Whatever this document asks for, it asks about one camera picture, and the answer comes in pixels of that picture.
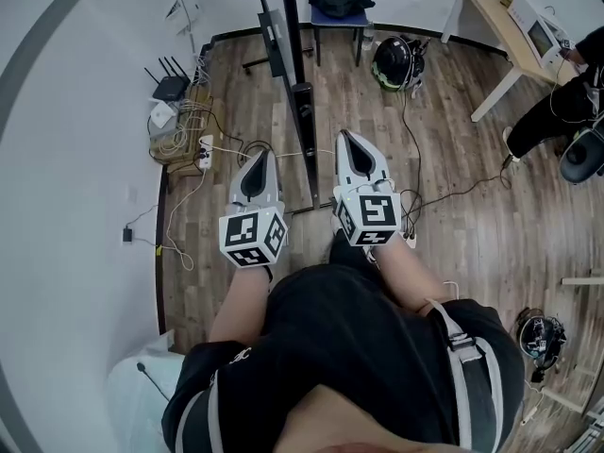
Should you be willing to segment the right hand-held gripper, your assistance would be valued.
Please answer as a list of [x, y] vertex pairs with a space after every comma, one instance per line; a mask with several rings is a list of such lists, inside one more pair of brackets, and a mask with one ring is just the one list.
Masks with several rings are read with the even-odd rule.
[[394, 189], [385, 156], [361, 134], [342, 129], [335, 157], [335, 216], [348, 243], [356, 247], [386, 244], [400, 230], [402, 214], [400, 194]]

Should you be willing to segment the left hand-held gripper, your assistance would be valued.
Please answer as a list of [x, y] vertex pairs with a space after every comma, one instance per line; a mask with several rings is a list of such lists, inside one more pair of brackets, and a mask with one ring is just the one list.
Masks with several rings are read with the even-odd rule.
[[219, 219], [219, 248], [237, 268], [277, 263], [288, 227], [276, 155], [261, 151], [231, 182], [233, 197]]

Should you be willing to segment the person's right forearm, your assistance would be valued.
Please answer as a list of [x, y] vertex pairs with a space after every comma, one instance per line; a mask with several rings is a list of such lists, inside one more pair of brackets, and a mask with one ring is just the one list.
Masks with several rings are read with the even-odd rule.
[[452, 299], [443, 282], [419, 260], [407, 243], [396, 234], [372, 254], [389, 290], [404, 309], [426, 315], [432, 302]]

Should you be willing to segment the person's left forearm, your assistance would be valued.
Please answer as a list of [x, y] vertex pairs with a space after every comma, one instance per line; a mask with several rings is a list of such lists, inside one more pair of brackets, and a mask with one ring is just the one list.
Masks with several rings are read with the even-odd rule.
[[269, 292], [269, 275], [264, 268], [237, 269], [212, 324], [209, 341], [252, 345], [264, 325]]

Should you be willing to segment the cardboard box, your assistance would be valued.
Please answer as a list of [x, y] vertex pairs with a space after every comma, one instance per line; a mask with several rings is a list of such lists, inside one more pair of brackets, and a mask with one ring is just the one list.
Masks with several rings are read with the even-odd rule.
[[149, 153], [152, 159], [167, 168], [171, 176], [195, 176], [207, 170], [198, 167], [199, 139], [205, 135], [213, 136], [212, 166], [208, 170], [216, 171], [220, 159], [214, 154], [223, 144], [225, 134], [224, 103], [214, 98], [208, 88], [191, 86], [185, 97], [177, 102], [179, 114], [177, 128], [173, 133], [159, 138], [149, 136]]

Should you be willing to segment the black helmet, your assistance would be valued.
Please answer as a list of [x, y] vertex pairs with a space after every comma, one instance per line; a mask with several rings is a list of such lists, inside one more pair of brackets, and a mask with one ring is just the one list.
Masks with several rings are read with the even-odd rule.
[[374, 54], [371, 71], [386, 91], [411, 91], [414, 98], [423, 85], [425, 54], [430, 39], [410, 40], [404, 35], [384, 40]]

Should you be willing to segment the white router box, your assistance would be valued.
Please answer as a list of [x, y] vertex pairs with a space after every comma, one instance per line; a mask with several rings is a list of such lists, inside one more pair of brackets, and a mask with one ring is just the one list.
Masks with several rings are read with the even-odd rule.
[[159, 138], [175, 132], [179, 114], [178, 105], [158, 99], [152, 99], [152, 102], [155, 106], [151, 109], [149, 115], [148, 131], [150, 137]]

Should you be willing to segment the black router with antennas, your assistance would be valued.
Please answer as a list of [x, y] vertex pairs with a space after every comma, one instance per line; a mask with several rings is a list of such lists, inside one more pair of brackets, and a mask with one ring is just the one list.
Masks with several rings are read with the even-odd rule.
[[152, 93], [152, 98], [166, 103], [180, 101], [191, 85], [191, 80], [174, 57], [169, 59], [167, 57], [159, 58], [159, 64], [165, 73], [162, 79], [157, 79], [144, 67], [145, 72], [157, 84], [157, 88]]

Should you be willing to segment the blue chair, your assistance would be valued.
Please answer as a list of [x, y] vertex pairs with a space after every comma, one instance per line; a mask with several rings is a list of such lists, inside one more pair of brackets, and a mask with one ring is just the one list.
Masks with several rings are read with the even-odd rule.
[[369, 26], [366, 10], [375, 5], [373, 0], [308, 0], [310, 4], [310, 24], [313, 30], [315, 54], [321, 65], [322, 28], [352, 28], [353, 40], [357, 42], [355, 64], [360, 65], [361, 46], [364, 29]]

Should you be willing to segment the person's black shirt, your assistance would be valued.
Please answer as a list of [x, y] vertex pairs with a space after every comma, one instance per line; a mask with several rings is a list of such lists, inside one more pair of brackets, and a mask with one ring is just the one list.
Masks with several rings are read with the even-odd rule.
[[274, 453], [288, 413], [326, 386], [393, 434], [497, 453], [513, 429], [525, 367], [496, 310], [472, 299], [402, 308], [371, 253], [332, 241], [328, 260], [270, 292], [252, 344], [185, 357], [162, 417], [170, 453]]

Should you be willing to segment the light wood desk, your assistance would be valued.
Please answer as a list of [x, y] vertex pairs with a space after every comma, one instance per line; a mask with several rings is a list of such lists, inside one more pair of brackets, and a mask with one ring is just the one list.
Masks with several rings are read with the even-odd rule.
[[[471, 114], [471, 121], [477, 123], [515, 84], [521, 76], [542, 80], [549, 84], [564, 84], [577, 75], [575, 67], [560, 57], [542, 67], [529, 49], [521, 30], [499, 0], [468, 0], [479, 12], [482, 19], [503, 45], [512, 63], [511, 69], [502, 77], [490, 94]], [[441, 42], [447, 44], [459, 22], [463, 0], [455, 0], [446, 20]]]

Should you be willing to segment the white device with screen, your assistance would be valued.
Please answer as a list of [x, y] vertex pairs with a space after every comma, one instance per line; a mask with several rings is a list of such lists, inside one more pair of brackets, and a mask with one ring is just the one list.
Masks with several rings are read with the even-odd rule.
[[566, 32], [553, 15], [546, 15], [528, 0], [512, 0], [508, 13], [524, 35], [539, 64], [553, 63], [561, 51]]

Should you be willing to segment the black office chair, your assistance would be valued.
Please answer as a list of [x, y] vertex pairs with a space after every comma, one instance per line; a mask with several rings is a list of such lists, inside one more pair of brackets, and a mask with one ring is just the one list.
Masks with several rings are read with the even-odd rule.
[[604, 117], [585, 127], [565, 148], [560, 172], [572, 184], [604, 176]]

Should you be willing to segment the black headset device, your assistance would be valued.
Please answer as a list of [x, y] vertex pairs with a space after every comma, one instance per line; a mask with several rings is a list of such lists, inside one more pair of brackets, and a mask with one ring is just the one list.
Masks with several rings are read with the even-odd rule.
[[565, 329], [558, 318], [540, 309], [524, 308], [516, 318], [516, 341], [533, 363], [530, 382], [540, 384], [545, 372], [554, 367], [566, 343]]

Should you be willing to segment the light wood table frame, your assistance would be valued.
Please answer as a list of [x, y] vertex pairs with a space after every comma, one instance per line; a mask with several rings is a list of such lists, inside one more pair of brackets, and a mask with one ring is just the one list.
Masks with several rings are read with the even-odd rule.
[[[585, 287], [585, 286], [604, 286], [604, 277], [564, 277], [561, 280], [562, 286]], [[572, 402], [563, 395], [557, 394], [550, 389], [543, 387], [541, 393], [554, 402], [559, 403], [570, 411], [579, 413], [582, 417], [589, 417], [596, 421], [604, 420], [604, 412], [596, 410], [597, 403], [604, 398], [604, 352], [600, 354], [599, 363], [596, 371], [592, 374], [593, 381], [589, 389], [586, 401], [580, 405]]]

